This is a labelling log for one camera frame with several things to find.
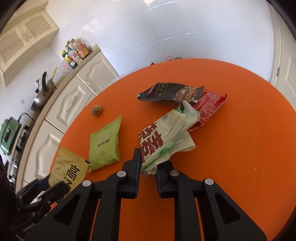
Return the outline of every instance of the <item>silver screw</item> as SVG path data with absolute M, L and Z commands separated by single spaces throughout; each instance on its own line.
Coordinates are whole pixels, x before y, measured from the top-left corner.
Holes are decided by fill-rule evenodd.
M 89 186 L 91 185 L 91 180 L 84 180 L 84 181 L 82 182 L 82 185 L 83 185 L 84 187 L 89 187 Z
M 125 171 L 119 171 L 117 173 L 117 176 L 119 176 L 119 177 L 124 177 L 125 175 L 126 175 L 126 172 Z
M 214 184 L 214 181 L 212 179 L 210 179 L 210 178 L 207 178 L 205 180 L 205 183 L 208 184 L 208 185 L 213 185 Z
M 171 170 L 170 174 L 175 177 L 179 175 L 179 172 L 177 170 Z

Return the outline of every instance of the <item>green appliance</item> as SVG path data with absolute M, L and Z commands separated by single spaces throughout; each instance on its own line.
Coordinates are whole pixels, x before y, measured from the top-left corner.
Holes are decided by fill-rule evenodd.
M 0 148 L 4 155 L 10 155 L 21 123 L 13 117 L 5 119 L 0 129 Z

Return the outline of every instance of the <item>black food package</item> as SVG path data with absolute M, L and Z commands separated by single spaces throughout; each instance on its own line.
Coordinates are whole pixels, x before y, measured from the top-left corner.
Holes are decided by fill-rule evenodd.
M 157 83 L 144 92 L 138 94 L 138 100 L 157 101 L 173 100 L 177 103 L 197 101 L 202 97 L 203 86 L 196 88 L 177 83 Z

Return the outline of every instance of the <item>round table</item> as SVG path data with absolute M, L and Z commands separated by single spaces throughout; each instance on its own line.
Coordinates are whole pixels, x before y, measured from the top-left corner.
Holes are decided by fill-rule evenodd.
M 60 146 L 88 160 L 89 135 L 121 115 L 121 161 L 89 172 L 85 179 L 96 182 L 121 170 L 139 147 L 138 132 L 178 105 L 137 99 L 157 82 L 227 93 L 217 113 L 190 132 L 197 147 L 174 154 L 171 161 L 190 178 L 212 178 L 272 240 L 296 205 L 296 113 L 280 92 L 246 69 L 216 60 L 180 59 L 138 70 L 91 101 Z M 97 104 L 103 112 L 94 117 L 91 109 Z M 121 202 L 119 240 L 173 239 L 173 199 L 158 196 L 154 175 L 140 177 L 138 197 Z

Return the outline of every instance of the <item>white wall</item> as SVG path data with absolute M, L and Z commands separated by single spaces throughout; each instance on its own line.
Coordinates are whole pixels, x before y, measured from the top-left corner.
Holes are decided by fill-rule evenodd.
M 37 86 L 34 81 L 40 78 L 44 71 L 51 76 L 54 67 L 60 62 L 59 56 L 48 46 L 31 59 L 6 88 L 0 83 L 0 125 L 4 119 L 11 116 L 18 119 L 23 112 L 31 115 L 30 108 L 37 95 L 35 93 Z M 1 150 L 0 155 L 3 160 L 6 160 Z
M 265 0 L 49 0 L 60 27 L 57 54 L 71 38 L 97 44 L 119 73 L 167 56 L 211 58 L 269 80 L 273 28 Z

